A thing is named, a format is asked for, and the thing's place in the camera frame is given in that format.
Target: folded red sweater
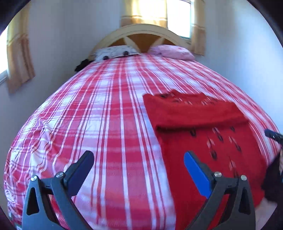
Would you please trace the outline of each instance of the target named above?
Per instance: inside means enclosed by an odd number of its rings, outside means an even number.
[[[232,102],[203,93],[189,95],[176,90],[143,96],[145,108],[161,146],[176,211],[176,229],[185,229],[206,198],[201,196],[184,165],[191,150],[212,171],[225,177],[246,175],[255,206],[264,196],[261,184],[266,164],[250,130],[248,119]],[[225,208],[223,199],[210,228]]]

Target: window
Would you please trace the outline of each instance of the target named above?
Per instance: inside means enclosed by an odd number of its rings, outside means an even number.
[[[2,82],[7,76],[7,32],[8,27],[0,35],[0,82]]]
[[[193,6],[191,0],[167,0],[168,29],[180,37],[191,37]]]

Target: bedspread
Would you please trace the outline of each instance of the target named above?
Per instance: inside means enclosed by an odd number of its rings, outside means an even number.
[[[148,54],[91,63],[28,119],[7,156],[8,211],[20,223],[32,175],[53,177],[86,151],[95,163],[72,200],[93,229],[174,229],[175,209],[161,149],[142,95],[176,89],[234,102],[270,163],[279,146],[264,136],[271,118],[243,91],[194,61]],[[63,227],[68,227],[51,198]]]

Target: silver bolt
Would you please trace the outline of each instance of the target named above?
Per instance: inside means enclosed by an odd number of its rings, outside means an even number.
[[[245,175],[241,175],[241,180],[247,180],[247,177]]]
[[[63,172],[58,172],[57,174],[56,174],[56,177],[57,178],[61,178],[61,177],[63,177],[64,176],[64,173]]]
[[[221,173],[221,172],[215,172],[215,173],[214,173],[214,176],[215,176],[215,177],[222,177],[222,173]]]
[[[37,180],[37,176],[32,176],[31,177],[31,181],[36,181]]]

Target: headboard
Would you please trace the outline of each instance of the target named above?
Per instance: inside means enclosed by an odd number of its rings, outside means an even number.
[[[133,24],[121,27],[103,38],[91,51],[88,59],[94,60],[92,54],[101,48],[129,45],[138,52],[145,53],[151,46],[167,44],[188,48],[188,44],[172,31],[151,24]]]

